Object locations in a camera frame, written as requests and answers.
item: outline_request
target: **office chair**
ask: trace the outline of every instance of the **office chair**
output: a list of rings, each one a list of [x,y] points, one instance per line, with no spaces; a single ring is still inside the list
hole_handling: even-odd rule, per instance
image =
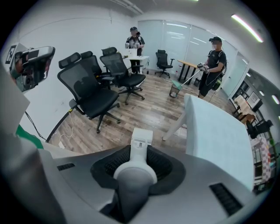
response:
[[[110,81],[103,79],[104,77],[111,77],[111,73],[109,73],[108,71],[102,72],[96,56],[93,55],[91,51],[81,53],[80,56],[82,60],[87,61],[87,64],[91,68],[92,72],[94,73],[97,82],[99,82],[102,85],[102,87],[111,89]]]
[[[155,72],[154,74],[160,73],[161,74],[160,77],[162,76],[162,74],[166,74],[168,76],[168,78],[170,78],[170,75],[169,75],[168,72],[166,72],[166,69],[173,68],[172,62],[175,59],[171,59],[171,64],[168,65],[168,63],[167,63],[167,53],[165,53],[164,50],[157,50],[156,56],[157,56],[157,67],[162,69],[162,71],[161,72]]]
[[[120,124],[120,119],[108,113],[108,110],[119,107],[119,103],[114,104],[119,94],[102,88],[96,81],[88,61],[85,59],[80,60],[80,58],[81,55],[76,52],[59,61],[59,67],[62,71],[57,74],[57,78],[75,97],[69,102],[69,106],[72,109],[75,108],[80,114],[87,115],[90,120],[99,116],[96,129],[98,134],[100,133],[99,127],[104,115],[116,119],[117,123]],[[103,79],[112,80],[113,78],[104,77]]]
[[[262,124],[253,126],[251,122],[246,121],[247,132],[252,139],[255,139],[259,134],[268,132],[273,126],[271,120],[267,120]]]
[[[115,77],[113,83],[118,87],[126,87],[125,91],[119,92],[119,94],[127,93],[125,104],[128,105],[128,98],[130,94],[139,96],[142,98],[142,100],[144,100],[145,97],[135,92],[135,90],[139,89],[140,91],[142,91],[143,89],[135,86],[143,82],[146,76],[142,74],[132,74],[130,76],[126,65],[123,62],[122,55],[120,53],[117,53],[117,49],[115,47],[103,49],[102,52],[103,56],[100,57],[100,60],[111,72],[112,77]]]

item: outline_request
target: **white wall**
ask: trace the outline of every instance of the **white wall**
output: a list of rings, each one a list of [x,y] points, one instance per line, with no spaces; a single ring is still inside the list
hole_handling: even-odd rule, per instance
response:
[[[226,29],[225,27],[220,26],[219,23],[214,23],[209,19],[207,20],[203,18],[202,14],[195,16],[193,14],[179,13],[175,11],[150,11],[143,15],[136,16],[134,18],[134,25],[137,26],[138,21],[144,20],[179,21],[217,33],[232,44],[250,62],[250,68],[263,75],[280,89],[279,57],[276,54],[276,49],[269,37],[267,37],[263,43],[259,43],[248,34],[250,41],[244,41],[239,38],[235,33],[235,30]]]
[[[246,84],[249,86],[248,90],[246,93],[250,96],[252,92],[256,93],[258,97],[262,100],[263,105],[259,108],[259,111],[262,113],[264,119],[271,120],[273,126],[270,128],[271,135],[274,139],[274,142],[280,142],[280,121],[278,119],[278,116],[274,113],[274,111],[271,109],[269,104],[266,101],[267,96],[261,96],[259,94],[259,91],[255,89],[255,87],[249,83],[246,82]]]
[[[1,52],[5,59],[9,44],[19,41],[26,47],[53,46],[56,53],[52,60],[48,78],[39,86],[25,93],[30,101],[27,112],[38,131],[47,138],[55,125],[70,109],[71,92],[57,79],[61,70],[58,61],[74,52],[92,51],[97,58],[101,49],[114,46],[124,48],[130,35],[131,17],[116,4],[110,7],[95,6],[93,3],[62,4],[41,2],[20,22],[18,29],[7,41]],[[32,124],[24,115],[20,124],[29,133],[37,135]]]

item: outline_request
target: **person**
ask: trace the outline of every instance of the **person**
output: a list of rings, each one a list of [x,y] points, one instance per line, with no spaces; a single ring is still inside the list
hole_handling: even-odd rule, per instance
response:
[[[203,73],[199,84],[198,97],[203,99],[210,89],[215,85],[215,82],[219,76],[222,75],[222,71],[226,65],[226,54],[222,51],[222,40],[219,37],[214,37],[209,41],[212,42],[212,49],[208,54],[208,59],[205,65],[209,69]]]
[[[130,28],[131,36],[126,40],[126,48],[129,49],[137,49],[137,56],[142,55],[142,48],[144,47],[145,41],[140,36],[140,32],[138,32],[136,27]],[[130,60],[132,72],[135,73],[136,70],[140,70],[140,68],[133,68],[134,65],[140,65],[139,60]]]

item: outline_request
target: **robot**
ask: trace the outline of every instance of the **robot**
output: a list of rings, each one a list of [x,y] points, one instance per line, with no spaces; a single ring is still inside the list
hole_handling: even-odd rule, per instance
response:
[[[7,57],[21,91],[47,78],[54,52],[53,47],[15,48]],[[26,139],[2,131],[0,135],[5,183],[18,202],[45,223],[210,224],[226,220],[255,197],[215,164],[172,148],[154,148],[145,139],[53,159]]]

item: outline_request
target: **black cap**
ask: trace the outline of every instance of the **black cap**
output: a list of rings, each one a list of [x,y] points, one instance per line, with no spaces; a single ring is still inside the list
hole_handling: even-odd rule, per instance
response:
[[[130,28],[130,32],[134,30],[137,30],[137,27],[133,26],[132,28]]]
[[[219,38],[219,37],[210,38],[209,41],[210,41],[210,42],[218,41],[218,42],[221,42],[221,43],[222,43],[222,40],[221,40],[221,38]]]

